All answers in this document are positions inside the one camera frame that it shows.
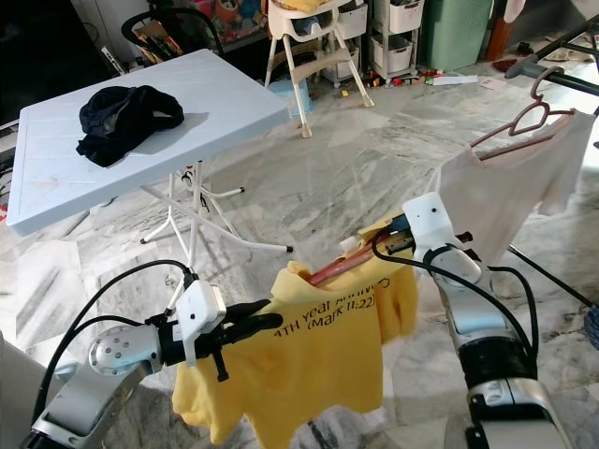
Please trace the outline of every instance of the black cloth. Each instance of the black cloth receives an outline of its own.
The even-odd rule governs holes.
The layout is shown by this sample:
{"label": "black cloth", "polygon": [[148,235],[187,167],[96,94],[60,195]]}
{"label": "black cloth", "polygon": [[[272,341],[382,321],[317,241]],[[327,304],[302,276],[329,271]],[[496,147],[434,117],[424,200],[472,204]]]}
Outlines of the black cloth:
{"label": "black cloth", "polygon": [[105,87],[79,113],[87,136],[77,152],[102,167],[108,167],[137,147],[154,131],[174,128],[183,121],[183,108],[176,98],[152,86]]}

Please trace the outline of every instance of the yellow t-shirt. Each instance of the yellow t-shirt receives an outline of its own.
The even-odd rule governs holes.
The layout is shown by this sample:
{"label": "yellow t-shirt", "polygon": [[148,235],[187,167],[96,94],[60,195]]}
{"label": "yellow t-shirt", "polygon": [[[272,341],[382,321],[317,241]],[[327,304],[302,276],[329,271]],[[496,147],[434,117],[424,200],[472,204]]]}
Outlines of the yellow t-shirt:
{"label": "yellow t-shirt", "polygon": [[415,327],[412,268],[373,258],[319,287],[306,274],[290,262],[260,311],[280,313],[281,327],[223,348],[228,380],[217,381],[211,357],[179,366],[174,412],[209,427],[213,443],[224,442],[244,414],[260,444],[275,449],[333,405],[359,413],[381,407],[381,345]]}

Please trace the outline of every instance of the white folding table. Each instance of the white folding table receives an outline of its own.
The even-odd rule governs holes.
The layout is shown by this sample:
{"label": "white folding table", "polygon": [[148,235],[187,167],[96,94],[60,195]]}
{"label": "white folding table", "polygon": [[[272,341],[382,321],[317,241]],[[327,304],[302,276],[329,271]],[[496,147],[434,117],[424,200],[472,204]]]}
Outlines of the white folding table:
{"label": "white folding table", "polygon": [[[154,133],[123,160],[103,168],[75,150],[84,137],[79,111],[98,90],[115,85],[150,85],[173,95],[185,120],[174,129]],[[243,189],[214,194],[201,185],[199,172],[199,161],[288,120],[285,101],[208,50],[37,103],[23,109],[19,119],[7,224],[21,235],[30,234],[139,187],[168,204],[166,221],[142,242],[172,225],[189,266],[195,261],[198,223],[250,248],[291,252],[290,246],[242,239],[215,198]],[[188,208],[173,199],[173,173],[193,164],[194,201]],[[166,176],[168,195],[146,185]],[[200,194],[212,202],[228,229],[199,214]],[[173,208],[191,218],[189,245],[175,224]]]}

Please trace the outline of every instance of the chair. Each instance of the chair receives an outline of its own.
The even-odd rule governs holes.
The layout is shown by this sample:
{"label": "chair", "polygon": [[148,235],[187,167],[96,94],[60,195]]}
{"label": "chair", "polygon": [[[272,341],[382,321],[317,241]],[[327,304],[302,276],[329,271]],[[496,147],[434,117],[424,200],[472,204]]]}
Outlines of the chair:
{"label": "chair", "polygon": [[[339,6],[344,5],[349,1],[350,0],[332,0],[328,3],[325,3],[324,5],[321,5],[311,13],[305,13],[301,11],[285,9],[279,6],[275,1],[269,0],[268,17],[270,33],[272,34],[272,42],[270,44],[269,63],[267,66],[266,79],[264,85],[268,87],[270,84],[270,74],[273,69],[274,53],[276,50],[277,42],[282,39],[283,44],[285,46],[285,54],[287,58],[287,63],[289,65],[289,72],[291,74],[291,82],[293,83],[293,90],[295,92],[296,100],[298,102],[299,115],[301,117],[301,136],[303,138],[311,137],[312,131],[310,130],[310,127],[308,126],[308,123],[306,121],[306,113],[301,101],[299,84],[302,80],[308,78],[313,73],[316,73],[325,67],[335,65],[340,62],[347,62],[352,71],[352,74],[354,75],[354,80],[358,85],[359,91],[362,94],[362,101],[364,103],[364,106],[366,108],[374,106],[373,101],[366,93],[366,89],[364,89],[364,84],[362,84],[362,80],[359,77],[358,70],[356,69],[356,66],[352,61],[351,54],[349,53],[349,50],[345,45],[345,41],[343,40],[343,37],[337,25],[337,20],[339,19]],[[331,15],[330,22],[328,24],[324,24],[324,27],[321,27],[317,21],[313,21],[311,29],[305,35],[300,35],[296,31],[294,27],[294,21],[310,19],[314,16],[329,11]],[[295,67],[289,37],[293,37],[293,39],[298,42],[307,42],[313,39],[318,39],[319,41],[321,41],[322,37],[325,35],[331,35],[336,37],[337,41],[339,42],[340,48],[336,51],[328,53],[326,56],[323,56],[322,49],[320,49],[321,51],[317,52],[316,61],[312,61],[310,63]]]}
{"label": "chair", "polygon": [[206,29],[208,29],[219,56],[223,57],[225,55],[214,25],[201,11],[190,7],[151,7],[149,11],[133,16],[131,19],[125,21],[121,26],[121,33],[124,38],[148,52],[153,52],[155,49],[139,39],[133,31],[134,26],[140,22],[145,24],[145,21],[160,22],[184,54],[210,48],[210,37],[206,34]]}

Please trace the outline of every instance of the white shirt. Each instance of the white shirt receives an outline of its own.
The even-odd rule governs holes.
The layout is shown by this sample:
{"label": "white shirt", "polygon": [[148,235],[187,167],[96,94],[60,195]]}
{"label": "white shirt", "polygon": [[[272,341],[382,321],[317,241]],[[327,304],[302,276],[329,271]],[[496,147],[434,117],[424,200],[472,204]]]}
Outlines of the white shirt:
{"label": "white shirt", "polygon": [[534,134],[555,134],[551,140],[485,162],[468,148],[437,168],[427,190],[443,199],[455,233],[471,232],[472,249],[485,264],[497,264],[539,203],[544,215],[565,209],[594,120],[579,111],[564,115]]}

